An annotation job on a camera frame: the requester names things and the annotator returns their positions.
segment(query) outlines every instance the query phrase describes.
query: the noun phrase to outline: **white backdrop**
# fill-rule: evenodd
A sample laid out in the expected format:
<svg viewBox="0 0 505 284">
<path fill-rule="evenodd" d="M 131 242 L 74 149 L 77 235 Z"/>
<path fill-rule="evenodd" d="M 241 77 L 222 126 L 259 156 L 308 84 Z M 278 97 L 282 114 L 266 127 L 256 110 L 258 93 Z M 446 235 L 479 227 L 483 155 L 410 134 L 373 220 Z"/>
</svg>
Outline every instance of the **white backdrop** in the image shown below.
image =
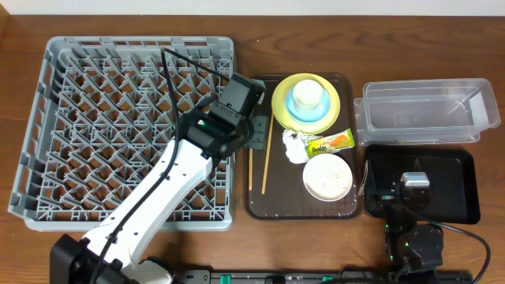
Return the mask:
<svg viewBox="0 0 505 284">
<path fill-rule="evenodd" d="M 11 14 L 505 16 L 505 0 L 0 0 Z"/>
</svg>

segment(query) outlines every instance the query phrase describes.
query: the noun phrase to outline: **black tray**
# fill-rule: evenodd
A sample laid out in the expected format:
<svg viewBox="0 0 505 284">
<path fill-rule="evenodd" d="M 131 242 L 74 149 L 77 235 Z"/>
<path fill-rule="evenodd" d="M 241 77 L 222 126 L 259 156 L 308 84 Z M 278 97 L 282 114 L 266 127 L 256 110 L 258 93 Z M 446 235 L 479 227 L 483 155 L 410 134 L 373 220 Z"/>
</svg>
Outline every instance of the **black tray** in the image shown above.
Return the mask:
<svg viewBox="0 0 505 284">
<path fill-rule="evenodd" d="M 354 126 L 353 93 L 349 81 L 340 74 L 320 75 L 330 81 L 340 97 L 340 113 L 337 121 L 327 131 L 318 134 L 329 136 Z M 271 75 L 257 78 L 265 83 L 267 92 L 262 105 L 255 109 L 255 114 L 268 116 L 271 121 L 271 96 L 275 87 L 286 75 Z M 282 143 L 284 128 L 274 119 L 272 127 L 270 159 L 268 162 L 265 194 L 262 194 L 265 159 L 264 150 L 252 151 L 252 169 L 249 173 L 249 188 L 245 191 L 245 209 L 256 219 L 350 219 L 359 213 L 356 181 L 361 181 L 359 155 L 357 147 L 340 151 L 337 155 L 343 158 L 353 172 L 353 186 L 341 200 L 324 202 L 316 199 L 305 188 L 302 173 L 305 164 L 295 165 L 286 157 L 286 147 Z"/>
<path fill-rule="evenodd" d="M 403 173 L 416 171 L 418 159 L 422 171 L 434 189 L 431 203 L 419 211 L 424 217 L 439 222 L 477 224 L 481 219 L 477 179 L 472 155 L 464 150 L 412 148 L 404 146 L 371 145 L 365 152 L 373 171 L 375 186 L 387 189 L 399 184 Z M 371 196 L 366 196 L 365 207 L 373 217 L 383 218 L 382 211 Z"/>
</svg>

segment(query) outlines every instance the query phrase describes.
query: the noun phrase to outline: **crumpled paper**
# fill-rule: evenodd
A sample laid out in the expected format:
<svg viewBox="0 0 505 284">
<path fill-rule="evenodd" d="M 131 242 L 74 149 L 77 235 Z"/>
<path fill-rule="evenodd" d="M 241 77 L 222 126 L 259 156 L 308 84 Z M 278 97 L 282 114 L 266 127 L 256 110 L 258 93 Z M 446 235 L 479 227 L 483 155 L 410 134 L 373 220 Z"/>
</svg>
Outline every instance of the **crumpled paper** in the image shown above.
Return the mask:
<svg viewBox="0 0 505 284">
<path fill-rule="evenodd" d="M 307 147 L 310 140 L 319 139 L 321 136 L 310 135 L 303 132 L 294 132 L 293 130 L 284 130 L 282 133 L 282 142 L 286 145 L 286 156 L 290 162 L 295 164 L 306 163 L 310 160 L 307 154 Z"/>
</svg>

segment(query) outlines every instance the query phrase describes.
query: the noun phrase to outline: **gray dish rack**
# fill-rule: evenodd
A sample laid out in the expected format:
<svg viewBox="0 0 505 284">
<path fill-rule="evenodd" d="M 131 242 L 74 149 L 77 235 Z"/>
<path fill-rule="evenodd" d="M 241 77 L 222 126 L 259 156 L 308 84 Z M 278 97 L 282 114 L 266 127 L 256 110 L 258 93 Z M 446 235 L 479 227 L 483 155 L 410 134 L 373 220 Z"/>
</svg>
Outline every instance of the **gray dish rack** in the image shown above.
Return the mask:
<svg viewBox="0 0 505 284">
<path fill-rule="evenodd" d="M 85 231 L 135 189 L 174 128 L 160 48 L 230 77 L 226 37 L 55 37 L 47 44 L 9 212 L 40 231 Z M 167 57 L 178 115 L 226 86 Z M 234 156 L 178 205 L 163 229 L 226 230 L 232 223 Z"/>
</svg>

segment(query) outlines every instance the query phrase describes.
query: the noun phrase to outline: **wooden table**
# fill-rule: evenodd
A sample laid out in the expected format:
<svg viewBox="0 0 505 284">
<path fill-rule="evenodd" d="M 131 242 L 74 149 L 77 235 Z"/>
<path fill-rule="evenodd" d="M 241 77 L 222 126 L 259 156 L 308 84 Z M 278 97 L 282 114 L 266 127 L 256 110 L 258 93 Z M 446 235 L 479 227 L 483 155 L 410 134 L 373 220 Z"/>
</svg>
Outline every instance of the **wooden table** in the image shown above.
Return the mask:
<svg viewBox="0 0 505 284">
<path fill-rule="evenodd" d="M 505 18 L 480 17 L 11 17 L 0 41 L 0 282 L 47 282 L 61 233 L 39 233 L 6 212 L 47 41 L 53 36 L 229 36 L 249 77 L 346 75 L 355 96 L 371 81 L 483 77 L 505 117 Z M 486 283 L 505 281 L 505 124 L 462 145 L 475 159 L 482 219 L 462 226 L 492 247 Z M 225 233 L 160 233 L 147 255 L 176 268 L 335 270 L 386 261 L 384 221 L 261 222 L 243 209 L 246 155 L 238 155 L 235 223 Z M 79 238 L 81 234 L 72 234 Z M 477 241 L 446 232 L 446 269 L 476 274 Z"/>
</svg>

